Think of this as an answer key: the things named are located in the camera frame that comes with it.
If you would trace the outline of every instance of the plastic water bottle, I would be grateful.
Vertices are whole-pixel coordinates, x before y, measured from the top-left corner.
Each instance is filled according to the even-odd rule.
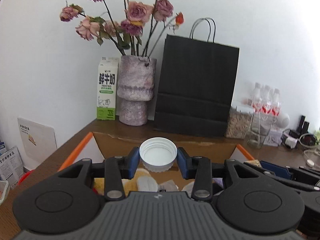
[[[256,112],[259,112],[261,109],[261,84],[256,82],[255,88],[251,93],[251,96],[248,100],[248,104],[256,109]]]
[[[272,99],[270,97],[270,86],[265,85],[263,92],[261,93],[262,108],[260,112],[269,114],[272,109]]]
[[[280,101],[280,91],[279,89],[275,88],[275,93],[273,94],[272,98],[272,115],[278,116],[281,109],[281,101]]]

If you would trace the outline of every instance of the flower vase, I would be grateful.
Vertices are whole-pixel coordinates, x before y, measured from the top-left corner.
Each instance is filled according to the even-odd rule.
[[[156,59],[125,55],[118,71],[119,120],[132,126],[148,121],[147,102],[154,96]]]

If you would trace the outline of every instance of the screw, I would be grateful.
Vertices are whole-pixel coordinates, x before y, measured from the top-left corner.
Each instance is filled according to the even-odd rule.
[[[207,190],[199,189],[195,192],[195,196],[200,198],[205,198],[205,197],[209,197],[210,193]]]
[[[120,197],[122,197],[122,192],[119,191],[119,190],[110,190],[107,193],[107,197],[109,197],[109,198],[120,198]]]

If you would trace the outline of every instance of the paper bag handle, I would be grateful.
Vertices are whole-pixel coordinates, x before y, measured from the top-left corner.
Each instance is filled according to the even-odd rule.
[[[194,33],[195,29],[197,28],[197,26],[198,26],[201,22],[207,21],[207,23],[209,24],[209,28],[210,28],[209,36],[208,36],[208,39],[207,39],[207,42],[209,42],[210,35],[211,35],[211,24],[210,24],[209,20],[211,20],[211,21],[213,22],[213,25],[214,25],[214,32],[213,32],[213,38],[212,38],[212,42],[214,43],[214,38],[215,38],[215,36],[216,36],[216,23],[215,23],[214,20],[213,20],[212,18],[210,18],[210,17],[197,19],[197,20],[193,23],[193,25],[192,25],[192,27],[191,27],[191,31],[190,31],[189,38],[190,38],[190,39],[193,39],[193,33]]]

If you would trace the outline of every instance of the glass cup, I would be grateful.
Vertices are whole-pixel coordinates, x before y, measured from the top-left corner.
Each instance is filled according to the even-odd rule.
[[[248,144],[256,148],[261,148],[274,121],[275,117],[272,115],[260,112],[254,113],[250,125]]]

